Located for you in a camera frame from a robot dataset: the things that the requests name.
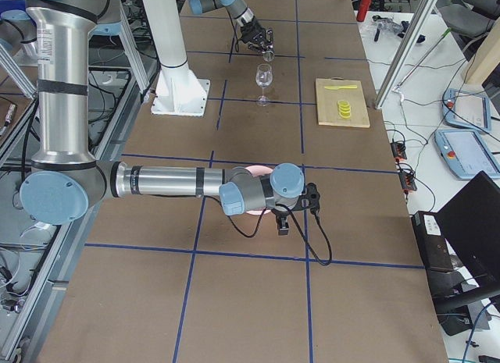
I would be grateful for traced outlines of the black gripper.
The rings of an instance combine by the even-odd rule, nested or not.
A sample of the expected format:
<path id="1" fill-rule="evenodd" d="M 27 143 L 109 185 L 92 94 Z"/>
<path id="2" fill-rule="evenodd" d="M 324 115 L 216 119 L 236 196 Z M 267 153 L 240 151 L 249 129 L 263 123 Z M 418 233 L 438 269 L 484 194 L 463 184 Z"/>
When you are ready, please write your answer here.
<path id="1" fill-rule="evenodd" d="M 298 196 L 297 201 L 292 207 L 281 207 L 275 204 L 273 214 L 276 216 L 277 233 L 279 236 L 287 236 L 289 233 L 289 224 L 287 216 L 292 212 L 309 210 L 312 215 L 320 212 L 320 193 L 314 183 L 307 183 L 303 192 Z"/>
<path id="2" fill-rule="evenodd" d="M 262 27 L 258 20 L 253 20 L 241 27 L 240 40 L 247 48 L 259 54 L 273 50 L 273 29 Z"/>

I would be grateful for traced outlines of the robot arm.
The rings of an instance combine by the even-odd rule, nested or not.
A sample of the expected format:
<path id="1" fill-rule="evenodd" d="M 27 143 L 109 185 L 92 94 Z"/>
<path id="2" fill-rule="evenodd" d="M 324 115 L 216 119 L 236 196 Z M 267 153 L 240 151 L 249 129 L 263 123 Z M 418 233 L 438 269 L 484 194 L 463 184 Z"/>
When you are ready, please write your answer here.
<path id="1" fill-rule="evenodd" d="M 263 27 L 245 0 L 188 0 L 192 13 L 196 16 L 225 8 L 230 18 L 239 26 L 239 41 L 250 50 L 263 56 L 265 60 L 274 57 L 273 30 Z"/>
<path id="2" fill-rule="evenodd" d="M 24 210 L 51 225 L 85 215 L 105 198 L 212 198 L 227 216 L 272 212 L 286 234 L 296 211 L 320 210 L 315 184 L 291 163 L 269 174 L 97 160 L 88 140 L 88 43 L 99 26 L 120 27 L 120 0 L 26 0 L 37 26 L 40 147 L 20 187 Z"/>

